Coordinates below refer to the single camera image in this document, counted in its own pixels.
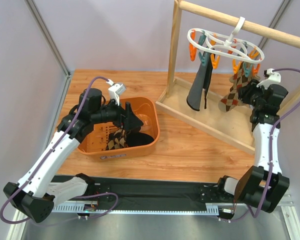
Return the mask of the black white-striped sock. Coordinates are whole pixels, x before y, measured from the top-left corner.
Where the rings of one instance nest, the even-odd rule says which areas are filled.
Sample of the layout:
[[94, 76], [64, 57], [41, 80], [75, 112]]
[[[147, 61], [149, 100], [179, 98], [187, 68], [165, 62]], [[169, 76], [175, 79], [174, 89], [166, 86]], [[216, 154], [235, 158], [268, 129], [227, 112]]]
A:
[[131, 132], [126, 137], [128, 147], [139, 147], [149, 145], [154, 141], [154, 138], [143, 132]]

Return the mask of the brown argyle sock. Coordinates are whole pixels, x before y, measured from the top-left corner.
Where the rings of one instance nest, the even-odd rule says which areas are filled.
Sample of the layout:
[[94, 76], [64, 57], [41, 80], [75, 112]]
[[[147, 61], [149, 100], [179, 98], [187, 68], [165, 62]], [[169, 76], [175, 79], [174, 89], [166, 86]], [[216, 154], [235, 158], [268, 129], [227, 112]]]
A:
[[125, 146], [125, 142], [122, 136], [122, 133], [110, 133], [108, 136], [108, 142], [106, 145], [105, 150], [109, 151], [109, 150], [117, 150], [117, 149], [121, 149]]
[[109, 142], [107, 144], [109, 150], [116, 150], [122, 148], [136, 147], [134, 143], [136, 135], [139, 133], [137, 130], [125, 131], [123, 128], [118, 129], [112, 135], [109, 135]]

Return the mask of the beige orange argyle sock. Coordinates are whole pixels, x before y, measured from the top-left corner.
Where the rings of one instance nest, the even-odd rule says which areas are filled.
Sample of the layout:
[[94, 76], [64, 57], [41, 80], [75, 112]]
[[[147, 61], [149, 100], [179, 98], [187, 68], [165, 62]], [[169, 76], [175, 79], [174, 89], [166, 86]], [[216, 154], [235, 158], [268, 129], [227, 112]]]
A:
[[218, 108], [221, 112], [227, 113], [233, 108], [243, 105], [243, 103], [239, 100], [240, 88], [233, 89], [232, 86], [229, 89], [229, 93], [226, 94], [218, 103]]

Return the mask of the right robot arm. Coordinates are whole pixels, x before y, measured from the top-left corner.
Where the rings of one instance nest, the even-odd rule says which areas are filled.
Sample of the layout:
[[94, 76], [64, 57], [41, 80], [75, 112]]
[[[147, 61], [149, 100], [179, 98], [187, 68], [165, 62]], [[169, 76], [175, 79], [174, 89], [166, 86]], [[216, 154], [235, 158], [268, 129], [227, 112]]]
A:
[[278, 111], [288, 91], [279, 84], [264, 86], [252, 80], [238, 90], [238, 98], [252, 106], [250, 122], [254, 137], [254, 165], [240, 178], [223, 176], [217, 190], [231, 195], [235, 202], [271, 213], [288, 187], [290, 180], [282, 175], [278, 159], [280, 123]]

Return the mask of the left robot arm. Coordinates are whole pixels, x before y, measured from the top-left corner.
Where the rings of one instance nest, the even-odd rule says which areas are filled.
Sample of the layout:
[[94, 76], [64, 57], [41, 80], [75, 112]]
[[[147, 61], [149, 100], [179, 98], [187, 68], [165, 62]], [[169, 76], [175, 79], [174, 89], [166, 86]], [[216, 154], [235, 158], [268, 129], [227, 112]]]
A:
[[103, 94], [87, 88], [79, 97], [79, 105], [71, 109], [57, 127], [51, 143], [33, 167], [17, 183], [8, 182], [3, 192], [8, 202], [36, 223], [43, 222], [53, 208], [74, 198], [85, 199], [93, 194], [94, 181], [83, 173], [50, 187], [57, 170], [83, 142], [94, 126], [111, 122], [125, 131], [143, 126], [129, 102], [122, 107], [111, 99], [102, 105]]

